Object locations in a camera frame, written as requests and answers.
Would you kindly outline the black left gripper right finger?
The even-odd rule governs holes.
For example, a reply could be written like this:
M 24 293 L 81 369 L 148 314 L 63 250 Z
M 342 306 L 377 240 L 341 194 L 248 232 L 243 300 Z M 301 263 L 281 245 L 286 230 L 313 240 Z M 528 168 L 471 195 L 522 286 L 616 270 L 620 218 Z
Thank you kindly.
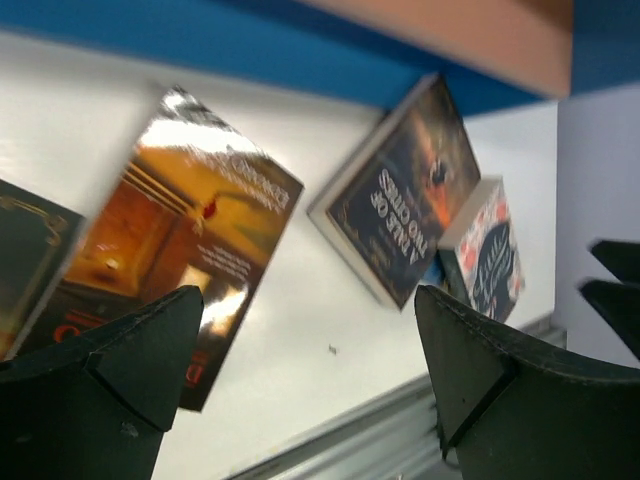
M 551 345 L 434 286 L 414 305 L 442 450 L 463 478 L 638 478 L 638 369 Z

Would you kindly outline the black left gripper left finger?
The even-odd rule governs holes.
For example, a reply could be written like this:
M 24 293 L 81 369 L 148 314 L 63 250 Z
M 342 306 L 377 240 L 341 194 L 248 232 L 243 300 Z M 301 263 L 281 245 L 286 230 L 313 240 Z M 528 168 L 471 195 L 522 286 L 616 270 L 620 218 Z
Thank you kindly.
M 202 312 L 200 290 L 183 286 L 2 363 L 2 478 L 151 478 Z

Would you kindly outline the Little Women floral book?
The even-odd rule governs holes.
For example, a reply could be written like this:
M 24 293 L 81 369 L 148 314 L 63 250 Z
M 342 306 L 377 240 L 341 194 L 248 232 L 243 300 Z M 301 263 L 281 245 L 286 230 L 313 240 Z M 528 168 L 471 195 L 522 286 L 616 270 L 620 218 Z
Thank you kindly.
M 454 298 L 506 322 L 525 280 L 500 176 L 476 185 L 438 242 L 438 255 Z

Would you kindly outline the Tale of Two Cities book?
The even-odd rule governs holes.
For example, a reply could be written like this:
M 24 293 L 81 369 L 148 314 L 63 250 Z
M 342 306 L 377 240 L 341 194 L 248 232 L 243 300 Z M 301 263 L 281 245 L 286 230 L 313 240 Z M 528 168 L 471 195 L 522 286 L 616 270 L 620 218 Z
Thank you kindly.
M 445 77 L 422 77 L 310 203 L 376 300 L 402 310 L 481 178 Z

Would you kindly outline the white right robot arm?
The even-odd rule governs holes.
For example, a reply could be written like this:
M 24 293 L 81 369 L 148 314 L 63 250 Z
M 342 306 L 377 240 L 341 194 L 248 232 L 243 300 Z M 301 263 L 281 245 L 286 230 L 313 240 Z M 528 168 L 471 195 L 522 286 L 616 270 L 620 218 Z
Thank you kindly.
M 587 279 L 578 290 L 639 359 L 639 243 L 599 239 L 589 251 L 615 280 Z

